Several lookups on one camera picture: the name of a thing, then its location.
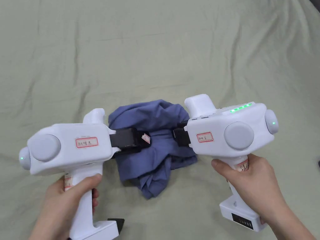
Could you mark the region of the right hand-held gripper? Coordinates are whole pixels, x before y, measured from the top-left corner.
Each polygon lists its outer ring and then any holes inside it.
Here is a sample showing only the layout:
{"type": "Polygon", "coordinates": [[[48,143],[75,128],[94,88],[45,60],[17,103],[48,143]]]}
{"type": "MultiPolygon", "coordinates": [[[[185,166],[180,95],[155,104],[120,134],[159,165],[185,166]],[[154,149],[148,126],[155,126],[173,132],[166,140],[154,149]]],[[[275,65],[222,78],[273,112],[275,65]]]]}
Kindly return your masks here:
{"type": "Polygon", "coordinates": [[[274,111],[249,102],[215,108],[207,94],[185,99],[190,119],[172,130],[178,145],[211,156],[239,172],[249,169],[248,155],[274,140],[279,124],[274,111]]]}

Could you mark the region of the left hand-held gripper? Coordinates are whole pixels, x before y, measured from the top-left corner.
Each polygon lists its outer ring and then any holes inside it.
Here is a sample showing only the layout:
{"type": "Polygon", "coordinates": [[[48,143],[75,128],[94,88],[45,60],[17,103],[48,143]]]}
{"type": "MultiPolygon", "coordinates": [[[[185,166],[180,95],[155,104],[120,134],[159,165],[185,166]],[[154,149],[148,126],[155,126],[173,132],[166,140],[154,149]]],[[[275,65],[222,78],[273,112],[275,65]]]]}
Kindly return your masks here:
{"type": "MultiPolygon", "coordinates": [[[[151,146],[148,131],[134,128],[111,130],[104,123],[105,111],[96,108],[82,123],[59,123],[43,128],[31,136],[19,152],[21,166],[31,175],[64,173],[65,190],[84,178],[102,174],[103,163],[118,152],[136,153],[151,146]]],[[[72,221],[72,240],[113,240],[119,236],[122,220],[93,221],[92,192],[80,199],[72,221]]]]}

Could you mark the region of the person's right hand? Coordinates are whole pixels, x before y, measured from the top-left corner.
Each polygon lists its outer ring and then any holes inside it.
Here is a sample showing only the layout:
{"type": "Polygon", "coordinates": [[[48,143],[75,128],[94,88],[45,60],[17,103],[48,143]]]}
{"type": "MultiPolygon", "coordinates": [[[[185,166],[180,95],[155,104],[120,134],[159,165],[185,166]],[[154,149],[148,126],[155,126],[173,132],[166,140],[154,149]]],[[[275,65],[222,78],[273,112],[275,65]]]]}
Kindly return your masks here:
{"type": "Polygon", "coordinates": [[[290,209],[280,191],[273,167],[263,157],[248,156],[249,169],[239,172],[221,160],[214,159],[212,167],[236,189],[244,202],[267,223],[274,223],[290,209]]]}

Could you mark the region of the person's left hand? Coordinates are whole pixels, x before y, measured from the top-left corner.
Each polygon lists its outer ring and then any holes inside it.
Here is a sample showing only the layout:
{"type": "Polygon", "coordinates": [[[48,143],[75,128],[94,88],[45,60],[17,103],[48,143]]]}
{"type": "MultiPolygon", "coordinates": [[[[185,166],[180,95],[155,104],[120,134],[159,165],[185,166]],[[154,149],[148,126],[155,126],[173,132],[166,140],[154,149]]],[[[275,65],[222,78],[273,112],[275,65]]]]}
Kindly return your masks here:
{"type": "Polygon", "coordinates": [[[29,237],[30,240],[68,240],[79,202],[90,192],[91,214],[98,205],[99,191],[96,187],[102,180],[101,174],[84,178],[70,190],[64,191],[64,176],[51,184],[46,191],[42,209],[29,237]]]}

